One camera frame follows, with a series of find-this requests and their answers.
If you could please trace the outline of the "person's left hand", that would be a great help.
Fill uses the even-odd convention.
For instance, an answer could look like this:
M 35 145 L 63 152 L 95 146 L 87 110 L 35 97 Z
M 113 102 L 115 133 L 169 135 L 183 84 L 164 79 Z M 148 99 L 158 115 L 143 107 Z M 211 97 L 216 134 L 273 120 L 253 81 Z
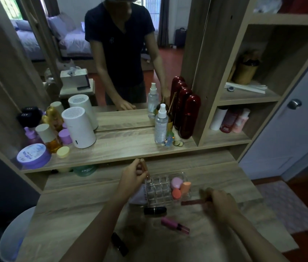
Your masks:
M 120 181 L 117 186 L 115 197 L 122 202 L 127 202 L 130 197 L 133 196 L 135 192 L 138 191 L 142 184 L 145 174 L 137 176 L 134 173 L 134 167 L 131 163 L 126 166 L 121 174 Z

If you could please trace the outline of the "person's right hand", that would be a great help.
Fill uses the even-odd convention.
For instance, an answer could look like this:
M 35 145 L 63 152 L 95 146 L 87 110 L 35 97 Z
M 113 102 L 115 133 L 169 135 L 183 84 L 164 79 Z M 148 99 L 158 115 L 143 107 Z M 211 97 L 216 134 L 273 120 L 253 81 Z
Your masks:
M 228 223 L 233 216 L 241 214 L 231 194 L 218 190 L 214 196 L 213 203 L 217 207 L 217 211 L 205 211 L 206 214 L 215 215 L 219 221 L 224 223 Z

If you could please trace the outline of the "brown lip gloss tube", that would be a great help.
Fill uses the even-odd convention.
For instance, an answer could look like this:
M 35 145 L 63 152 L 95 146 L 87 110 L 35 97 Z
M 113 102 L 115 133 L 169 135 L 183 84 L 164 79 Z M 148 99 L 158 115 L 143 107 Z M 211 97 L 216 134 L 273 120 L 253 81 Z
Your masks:
M 145 179 L 146 183 L 151 183 L 152 182 L 151 176 L 149 174 L 148 166 L 147 166 L 147 163 L 146 163 L 144 158 L 140 159 L 140 165 L 141 165 L 143 172 L 147 172 L 147 176 L 146 176 L 146 179 Z

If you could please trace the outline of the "person's left forearm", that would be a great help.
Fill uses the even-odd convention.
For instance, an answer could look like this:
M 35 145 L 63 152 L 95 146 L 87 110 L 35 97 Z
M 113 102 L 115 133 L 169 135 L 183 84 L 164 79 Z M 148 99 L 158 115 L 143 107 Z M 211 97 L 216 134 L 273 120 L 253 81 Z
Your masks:
M 102 262 L 119 215 L 129 197 L 123 192 L 117 192 L 69 247 L 59 262 Z

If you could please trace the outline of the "person's right forearm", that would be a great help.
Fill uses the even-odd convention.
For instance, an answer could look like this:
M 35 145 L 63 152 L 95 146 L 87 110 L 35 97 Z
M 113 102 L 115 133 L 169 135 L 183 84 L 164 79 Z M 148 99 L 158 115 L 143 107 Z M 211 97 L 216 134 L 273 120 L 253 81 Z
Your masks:
M 253 262 L 289 262 L 241 213 L 232 213 L 227 224 L 238 235 Z

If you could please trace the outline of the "white cosmetic tube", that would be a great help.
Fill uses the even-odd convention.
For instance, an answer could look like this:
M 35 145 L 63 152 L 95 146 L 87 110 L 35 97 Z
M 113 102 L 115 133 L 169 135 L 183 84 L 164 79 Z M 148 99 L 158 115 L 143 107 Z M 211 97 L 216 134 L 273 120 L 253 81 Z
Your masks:
M 145 184 L 141 184 L 138 191 L 128 200 L 129 204 L 146 206 L 148 204 L 147 189 Z

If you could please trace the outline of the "clear acrylic makeup organizer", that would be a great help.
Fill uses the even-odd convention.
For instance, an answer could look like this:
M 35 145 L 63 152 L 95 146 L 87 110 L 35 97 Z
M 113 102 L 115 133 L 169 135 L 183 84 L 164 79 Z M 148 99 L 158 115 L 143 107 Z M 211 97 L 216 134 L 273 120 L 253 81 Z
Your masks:
M 151 183 L 145 183 L 147 189 L 147 207 L 168 207 L 180 205 L 182 201 L 191 199 L 191 189 L 188 194 L 183 195 L 179 200 L 174 200 L 171 195 L 170 181 L 174 177 L 181 178 L 184 182 L 188 181 L 184 172 L 174 172 L 171 174 L 160 174 L 152 176 Z

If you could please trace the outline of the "wooden vanity table with shelves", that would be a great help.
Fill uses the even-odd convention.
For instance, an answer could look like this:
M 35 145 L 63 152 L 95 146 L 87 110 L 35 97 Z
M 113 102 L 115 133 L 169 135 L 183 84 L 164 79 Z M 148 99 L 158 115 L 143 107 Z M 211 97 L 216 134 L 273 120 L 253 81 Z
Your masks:
M 66 158 L 52 155 L 37 170 L 21 168 L 14 157 L 25 142 L 16 115 L 16 100 L 0 82 L 0 160 L 41 196 L 17 262 L 58 262 L 115 192 L 120 170 L 135 158 L 145 158 L 150 175 L 184 172 L 192 182 L 191 197 L 212 187 L 230 192 L 247 218 L 279 251 L 297 243 L 265 206 L 264 199 L 239 167 L 239 162 L 276 109 L 308 67 L 308 14 L 253 13 L 256 0 L 192 0 L 187 52 L 181 75 L 201 98 L 193 135 L 182 147 L 154 141 L 154 125 L 141 110 L 99 113 L 94 145 L 71 147 Z M 235 89 L 228 92 L 239 57 L 250 49 L 261 63 L 248 85 L 265 85 L 265 94 Z M 240 133 L 209 129 L 217 107 L 250 109 Z M 90 176 L 72 168 L 96 164 Z

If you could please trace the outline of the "pink makeup sponge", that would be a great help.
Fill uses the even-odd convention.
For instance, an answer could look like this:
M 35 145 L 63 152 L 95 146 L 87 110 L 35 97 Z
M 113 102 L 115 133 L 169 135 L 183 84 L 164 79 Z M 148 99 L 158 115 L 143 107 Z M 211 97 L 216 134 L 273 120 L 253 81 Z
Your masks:
M 170 188 L 173 189 L 180 189 L 181 185 L 183 184 L 183 180 L 179 177 L 174 177 L 171 181 L 170 181 Z

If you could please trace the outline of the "black lipstick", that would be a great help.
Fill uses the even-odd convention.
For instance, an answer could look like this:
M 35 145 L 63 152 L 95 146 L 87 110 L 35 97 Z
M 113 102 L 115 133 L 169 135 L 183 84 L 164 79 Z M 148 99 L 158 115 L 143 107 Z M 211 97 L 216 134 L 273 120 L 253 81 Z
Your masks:
M 147 215 L 147 216 L 161 216 L 167 213 L 167 208 L 166 207 L 145 207 L 143 212 L 144 212 L 144 215 Z
M 129 253 L 129 249 L 116 232 L 113 232 L 111 235 L 111 243 L 121 253 L 123 257 L 125 257 Z

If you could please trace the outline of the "pink lip gloss tube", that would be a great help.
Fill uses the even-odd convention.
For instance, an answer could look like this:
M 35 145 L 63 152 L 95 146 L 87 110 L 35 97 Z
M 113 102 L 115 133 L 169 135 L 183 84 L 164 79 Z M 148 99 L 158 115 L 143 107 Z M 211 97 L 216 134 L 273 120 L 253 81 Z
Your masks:
M 190 229 L 174 220 L 171 220 L 167 217 L 162 217 L 161 218 L 161 225 L 169 228 L 169 229 L 172 229 L 172 230 L 176 230 L 176 231 L 181 231 L 182 233 L 184 234 L 187 234 L 189 235 L 190 233 Z

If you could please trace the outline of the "clear spray bottle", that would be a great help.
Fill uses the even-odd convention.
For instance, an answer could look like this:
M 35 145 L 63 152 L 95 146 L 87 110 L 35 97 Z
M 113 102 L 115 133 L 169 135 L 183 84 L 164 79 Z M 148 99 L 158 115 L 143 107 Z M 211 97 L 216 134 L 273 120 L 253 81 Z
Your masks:
M 167 125 L 169 117 L 164 103 L 160 104 L 160 108 L 155 117 L 154 140 L 157 144 L 163 144 L 167 135 Z

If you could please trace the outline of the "green cream jar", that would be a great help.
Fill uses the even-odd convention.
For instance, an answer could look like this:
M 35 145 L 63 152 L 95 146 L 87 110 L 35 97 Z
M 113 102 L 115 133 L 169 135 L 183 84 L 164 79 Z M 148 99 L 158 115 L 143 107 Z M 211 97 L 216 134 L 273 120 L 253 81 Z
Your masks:
M 85 165 L 85 166 L 78 166 L 73 167 L 73 173 L 76 174 L 79 177 L 86 177 L 92 175 L 96 170 L 98 166 L 96 164 L 91 165 Z

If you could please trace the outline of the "amber reed diffuser bottle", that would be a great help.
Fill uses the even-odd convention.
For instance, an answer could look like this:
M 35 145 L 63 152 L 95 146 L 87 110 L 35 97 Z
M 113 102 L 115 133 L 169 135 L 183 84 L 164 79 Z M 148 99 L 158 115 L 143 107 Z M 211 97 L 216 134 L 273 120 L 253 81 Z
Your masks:
M 167 114 L 168 114 L 167 134 L 169 134 L 169 132 L 172 132 L 172 129 L 173 129 L 173 121 L 174 121 L 173 106 L 174 106 L 174 100 L 176 98 L 176 94 L 177 93 L 174 92 L 173 99 L 170 102 L 169 107 L 167 107 L 167 105 L 166 105 L 166 111 L 167 111 Z

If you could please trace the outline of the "white cylindrical dehumidifier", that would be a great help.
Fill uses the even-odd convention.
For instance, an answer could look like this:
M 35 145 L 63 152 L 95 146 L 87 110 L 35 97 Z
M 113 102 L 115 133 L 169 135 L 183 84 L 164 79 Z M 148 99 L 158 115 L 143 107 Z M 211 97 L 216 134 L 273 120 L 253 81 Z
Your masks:
M 85 149 L 95 144 L 94 129 L 84 108 L 70 107 L 64 110 L 61 116 L 76 148 Z

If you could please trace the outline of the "dark red glossy bottle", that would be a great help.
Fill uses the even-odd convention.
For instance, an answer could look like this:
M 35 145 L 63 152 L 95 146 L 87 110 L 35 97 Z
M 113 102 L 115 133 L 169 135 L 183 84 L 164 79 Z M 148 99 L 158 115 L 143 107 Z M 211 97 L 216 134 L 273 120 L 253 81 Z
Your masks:
M 174 116 L 174 127 L 177 131 L 179 131 L 182 125 L 182 116 L 185 107 L 185 103 L 188 97 L 192 95 L 192 90 L 188 87 L 181 87 L 178 92 L 177 103 L 175 108 L 175 116 Z
M 192 136 L 200 107 L 201 99 L 198 95 L 192 94 L 187 98 L 179 129 L 179 135 L 182 139 L 189 139 Z

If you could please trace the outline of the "small yellow lidded jar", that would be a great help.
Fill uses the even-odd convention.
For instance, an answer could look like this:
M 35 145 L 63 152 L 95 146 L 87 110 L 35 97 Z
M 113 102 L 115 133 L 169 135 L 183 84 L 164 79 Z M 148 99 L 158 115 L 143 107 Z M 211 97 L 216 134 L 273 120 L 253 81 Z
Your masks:
M 63 146 L 59 148 L 56 152 L 58 158 L 66 158 L 70 153 L 70 148 L 68 146 Z

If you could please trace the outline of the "dark pink bottle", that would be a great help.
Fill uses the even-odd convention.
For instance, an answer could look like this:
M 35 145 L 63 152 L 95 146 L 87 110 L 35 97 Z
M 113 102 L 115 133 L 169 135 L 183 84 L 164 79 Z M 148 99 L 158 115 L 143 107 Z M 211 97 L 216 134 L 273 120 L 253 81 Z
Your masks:
M 241 112 L 240 108 L 234 106 L 230 107 L 227 110 L 226 115 L 222 121 L 222 124 L 220 126 L 220 131 L 223 133 L 230 133 L 240 112 Z

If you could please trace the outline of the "small purple jar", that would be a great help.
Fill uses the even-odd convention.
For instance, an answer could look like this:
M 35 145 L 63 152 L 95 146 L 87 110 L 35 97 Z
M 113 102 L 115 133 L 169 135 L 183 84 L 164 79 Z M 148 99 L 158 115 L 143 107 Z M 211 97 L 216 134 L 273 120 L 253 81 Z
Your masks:
M 73 143 L 73 140 L 67 128 L 64 128 L 60 132 L 58 132 L 58 137 L 60 138 L 63 145 L 69 145 Z

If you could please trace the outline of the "pink patterned rug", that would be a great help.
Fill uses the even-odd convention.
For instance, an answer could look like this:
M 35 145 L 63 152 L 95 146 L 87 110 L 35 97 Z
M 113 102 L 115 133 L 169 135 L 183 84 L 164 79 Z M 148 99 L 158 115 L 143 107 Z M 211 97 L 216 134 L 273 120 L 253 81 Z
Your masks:
M 290 234 L 308 231 L 308 207 L 284 181 L 258 184 L 256 188 Z

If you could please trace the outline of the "light pink bottle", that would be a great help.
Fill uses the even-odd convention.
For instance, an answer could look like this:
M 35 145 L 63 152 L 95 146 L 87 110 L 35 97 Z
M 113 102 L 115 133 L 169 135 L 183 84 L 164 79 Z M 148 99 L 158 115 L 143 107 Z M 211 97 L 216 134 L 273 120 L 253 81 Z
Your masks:
M 240 133 L 242 131 L 245 123 L 249 119 L 250 112 L 251 112 L 250 109 L 247 109 L 247 108 L 243 109 L 242 113 L 238 116 L 238 118 L 236 119 L 233 125 L 232 132 Z

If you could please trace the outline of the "amber bottle with white cap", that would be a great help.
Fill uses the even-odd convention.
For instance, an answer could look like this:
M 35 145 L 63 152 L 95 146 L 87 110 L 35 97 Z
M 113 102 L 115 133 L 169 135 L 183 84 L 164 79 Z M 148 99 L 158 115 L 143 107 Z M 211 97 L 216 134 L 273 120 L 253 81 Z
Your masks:
M 62 147 L 62 144 L 59 141 L 56 133 L 53 131 L 49 124 L 40 124 L 35 128 L 35 131 L 38 133 L 47 150 L 51 154 L 55 154 L 57 150 Z

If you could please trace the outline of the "grey door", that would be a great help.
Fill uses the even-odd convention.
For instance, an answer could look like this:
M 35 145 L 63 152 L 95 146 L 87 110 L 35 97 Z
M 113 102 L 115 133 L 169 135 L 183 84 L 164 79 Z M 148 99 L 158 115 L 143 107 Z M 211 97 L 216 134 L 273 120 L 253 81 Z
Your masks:
M 302 106 L 287 108 L 292 99 Z M 300 77 L 264 130 L 241 159 L 239 166 L 251 179 L 283 174 L 308 153 L 308 68 Z

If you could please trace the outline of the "purple round cream tin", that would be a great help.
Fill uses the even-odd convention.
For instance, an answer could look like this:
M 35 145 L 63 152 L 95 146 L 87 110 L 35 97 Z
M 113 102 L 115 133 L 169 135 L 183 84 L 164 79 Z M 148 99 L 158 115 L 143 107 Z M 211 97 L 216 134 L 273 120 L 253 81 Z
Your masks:
M 44 144 L 32 144 L 23 148 L 16 160 L 23 167 L 32 170 L 45 166 L 51 160 L 52 154 Z

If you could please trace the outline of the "purple pump bottle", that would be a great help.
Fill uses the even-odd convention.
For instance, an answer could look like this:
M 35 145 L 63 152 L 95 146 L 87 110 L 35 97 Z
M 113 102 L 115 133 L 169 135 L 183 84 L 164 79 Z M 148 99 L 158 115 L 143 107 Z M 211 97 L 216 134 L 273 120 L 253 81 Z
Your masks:
M 28 142 L 30 145 L 32 144 L 44 144 L 43 140 L 37 134 L 37 132 L 29 127 L 24 127 L 25 135 L 28 138 Z

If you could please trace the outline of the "white sticks bundle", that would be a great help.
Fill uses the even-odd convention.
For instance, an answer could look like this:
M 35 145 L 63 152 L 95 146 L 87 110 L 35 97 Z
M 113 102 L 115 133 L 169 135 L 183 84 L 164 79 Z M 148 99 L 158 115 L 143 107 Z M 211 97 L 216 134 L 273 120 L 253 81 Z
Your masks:
M 260 94 L 265 94 L 266 89 L 268 89 L 268 87 L 265 85 L 241 85 L 231 82 L 226 82 L 225 88 L 240 89 L 243 91 L 255 92 Z

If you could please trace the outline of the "black capped bottle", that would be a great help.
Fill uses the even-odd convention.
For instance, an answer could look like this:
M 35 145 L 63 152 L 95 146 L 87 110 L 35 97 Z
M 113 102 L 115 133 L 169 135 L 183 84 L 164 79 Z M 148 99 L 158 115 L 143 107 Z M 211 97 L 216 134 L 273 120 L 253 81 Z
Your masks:
M 21 109 L 16 119 L 22 128 L 35 128 L 41 123 L 43 115 L 44 112 L 38 107 L 28 106 Z

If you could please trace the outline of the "mirror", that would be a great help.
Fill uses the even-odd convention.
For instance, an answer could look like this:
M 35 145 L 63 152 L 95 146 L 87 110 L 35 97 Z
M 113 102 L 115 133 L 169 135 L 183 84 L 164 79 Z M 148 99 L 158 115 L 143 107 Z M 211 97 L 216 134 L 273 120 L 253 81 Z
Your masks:
M 175 112 L 178 93 L 169 89 L 155 39 L 149 11 L 136 0 L 104 0 L 85 15 L 85 40 L 91 48 L 95 67 L 105 90 L 107 103 L 117 111 L 134 110 L 146 100 L 140 53 L 145 45 L 160 82 L 162 102 Z M 23 51 L 9 19 L 0 19 L 0 82 L 17 109 L 27 106 L 47 107 L 52 100 L 41 78 Z

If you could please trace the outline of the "silver door knob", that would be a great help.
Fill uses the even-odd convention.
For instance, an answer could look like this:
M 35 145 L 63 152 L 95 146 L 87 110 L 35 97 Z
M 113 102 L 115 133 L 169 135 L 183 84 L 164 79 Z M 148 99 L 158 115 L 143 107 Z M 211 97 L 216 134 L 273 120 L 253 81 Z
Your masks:
M 289 101 L 289 103 L 287 104 L 287 108 L 290 110 L 296 110 L 298 108 L 300 108 L 302 106 L 302 101 L 300 99 L 292 99 L 291 101 Z

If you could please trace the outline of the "woven basket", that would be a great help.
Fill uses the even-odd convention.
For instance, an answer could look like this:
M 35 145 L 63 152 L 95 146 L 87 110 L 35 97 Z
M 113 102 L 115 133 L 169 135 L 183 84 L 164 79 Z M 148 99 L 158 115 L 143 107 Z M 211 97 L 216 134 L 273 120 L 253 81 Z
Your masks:
M 252 81 L 261 63 L 261 53 L 257 49 L 245 51 L 237 61 L 231 81 L 236 84 L 247 85 Z

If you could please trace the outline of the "white plastic bag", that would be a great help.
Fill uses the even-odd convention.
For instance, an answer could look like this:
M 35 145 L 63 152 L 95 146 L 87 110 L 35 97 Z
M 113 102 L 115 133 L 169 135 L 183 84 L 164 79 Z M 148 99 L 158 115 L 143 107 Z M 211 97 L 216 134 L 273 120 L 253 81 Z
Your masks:
M 276 14 L 280 10 L 283 0 L 257 0 L 253 13 Z

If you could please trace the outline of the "red bag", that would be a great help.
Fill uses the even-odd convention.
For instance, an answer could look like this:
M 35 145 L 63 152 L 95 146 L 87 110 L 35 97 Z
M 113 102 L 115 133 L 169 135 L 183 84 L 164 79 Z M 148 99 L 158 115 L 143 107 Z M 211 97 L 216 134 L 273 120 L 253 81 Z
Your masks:
M 277 13 L 308 14 L 308 0 L 282 0 Z

